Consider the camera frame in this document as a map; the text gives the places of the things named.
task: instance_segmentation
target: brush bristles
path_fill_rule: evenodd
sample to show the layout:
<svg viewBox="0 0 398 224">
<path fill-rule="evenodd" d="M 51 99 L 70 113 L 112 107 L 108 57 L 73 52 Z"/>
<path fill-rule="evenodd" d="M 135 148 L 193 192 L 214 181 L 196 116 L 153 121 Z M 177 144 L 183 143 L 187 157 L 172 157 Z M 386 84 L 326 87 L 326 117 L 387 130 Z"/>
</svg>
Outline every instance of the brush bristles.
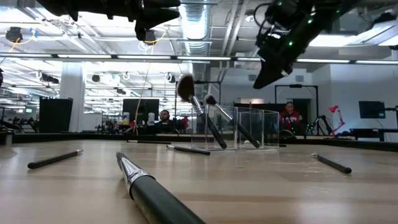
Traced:
<svg viewBox="0 0 398 224">
<path fill-rule="evenodd" d="M 177 94 L 183 101 L 189 102 L 190 96 L 195 96 L 195 81 L 192 75 L 183 75 L 178 81 Z"/>
<path fill-rule="evenodd" d="M 212 94 L 207 94 L 205 96 L 205 102 L 208 105 L 216 105 L 217 104 L 217 101 L 216 101 L 216 99 L 214 98 L 214 96 Z"/>
</svg>

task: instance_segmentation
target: black monitor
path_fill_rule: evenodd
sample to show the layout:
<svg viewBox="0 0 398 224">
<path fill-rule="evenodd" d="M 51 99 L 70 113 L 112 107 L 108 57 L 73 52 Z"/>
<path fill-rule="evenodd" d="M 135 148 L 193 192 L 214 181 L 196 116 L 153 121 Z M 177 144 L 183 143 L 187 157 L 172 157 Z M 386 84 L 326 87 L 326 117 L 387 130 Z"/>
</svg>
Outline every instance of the black monitor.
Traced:
<svg viewBox="0 0 398 224">
<path fill-rule="evenodd" d="M 386 108 L 383 101 L 360 101 L 359 113 L 361 119 L 385 119 Z"/>
<path fill-rule="evenodd" d="M 134 121 L 136 118 L 138 101 L 138 99 L 123 99 L 123 113 L 130 113 L 131 121 Z M 137 120 L 139 122 L 147 120 L 149 113 L 154 113 L 155 120 L 159 120 L 159 99 L 142 99 L 140 101 Z"/>
</svg>

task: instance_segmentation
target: wooden table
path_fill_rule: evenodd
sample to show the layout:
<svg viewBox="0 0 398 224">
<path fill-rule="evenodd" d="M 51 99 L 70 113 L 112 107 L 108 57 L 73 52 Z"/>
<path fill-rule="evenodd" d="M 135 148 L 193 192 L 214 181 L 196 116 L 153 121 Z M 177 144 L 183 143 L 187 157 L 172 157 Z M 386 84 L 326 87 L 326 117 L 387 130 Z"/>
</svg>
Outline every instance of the wooden table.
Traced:
<svg viewBox="0 0 398 224">
<path fill-rule="evenodd" d="M 27 169 L 29 162 L 75 149 L 84 153 Z M 127 194 L 117 151 L 149 171 L 207 223 L 398 223 L 394 152 L 288 145 L 279 151 L 203 156 L 124 141 L 0 148 L 1 223 L 146 223 Z M 351 167 L 353 173 L 319 163 L 313 152 Z"/>
</svg>

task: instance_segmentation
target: woman in red shirt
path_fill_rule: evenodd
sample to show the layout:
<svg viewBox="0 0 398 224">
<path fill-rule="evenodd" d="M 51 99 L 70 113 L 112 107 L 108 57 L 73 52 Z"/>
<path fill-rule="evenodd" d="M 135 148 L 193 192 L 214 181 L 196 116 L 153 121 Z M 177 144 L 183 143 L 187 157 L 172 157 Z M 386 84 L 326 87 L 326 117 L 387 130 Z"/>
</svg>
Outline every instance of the woman in red shirt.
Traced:
<svg viewBox="0 0 398 224">
<path fill-rule="evenodd" d="M 294 110 L 293 103 L 287 102 L 285 109 L 280 112 L 279 124 L 281 129 L 294 131 L 294 129 L 300 129 L 300 121 L 303 118 L 300 113 Z"/>
</svg>

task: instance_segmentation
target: silver ferrule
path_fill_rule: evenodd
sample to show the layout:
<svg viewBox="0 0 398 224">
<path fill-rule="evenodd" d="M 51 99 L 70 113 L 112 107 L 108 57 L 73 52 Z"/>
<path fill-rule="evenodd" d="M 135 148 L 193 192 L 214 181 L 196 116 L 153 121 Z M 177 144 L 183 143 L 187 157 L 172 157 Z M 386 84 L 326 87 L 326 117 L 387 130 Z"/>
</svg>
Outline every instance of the silver ferrule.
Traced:
<svg viewBox="0 0 398 224">
<path fill-rule="evenodd" d="M 199 102 L 197 97 L 190 96 L 189 100 L 191 101 L 191 103 L 193 105 L 193 108 L 195 109 L 195 111 L 197 112 L 198 115 L 201 115 L 201 114 L 204 113 L 202 108 L 201 108 L 201 106 L 200 106 L 200 102 Z"/>
<path fill-rule="evenodd" d="M 224 110 L 224 108 L 222 108 L 218 103 L 216 103 L 216 104 L 214 105 L 214 107 L 217 108 L 218 111 L 221 112 L 222 117 L 223 117 L 225 120 L 227 120 L 228 122 L 230 122 L 230 121 L 232 121 L 232 119 L 234 119 L 234 118 L 233 118 L 231 115 L 229 115 L 229 114 Z"/>
<path fill-rule="evenodd" d="M 142 176 L 151 176 L 148 172 L 145 170 L 141 169 L 139 166 L 135 165 L 133 162 L 131 162 L 123 153 L 118 152 L 116 154 L 116 157 L 118 159 L 118 164 L 120 169 L 122 170 L 123 173 L 123 178 L 126 183 L 127 190 L 129 191 L 130 197 L 133 199 L 131 195 L 131 185 L 134 183 L 135 180 L 137 180 L 139 177 Z"/>
</svg>

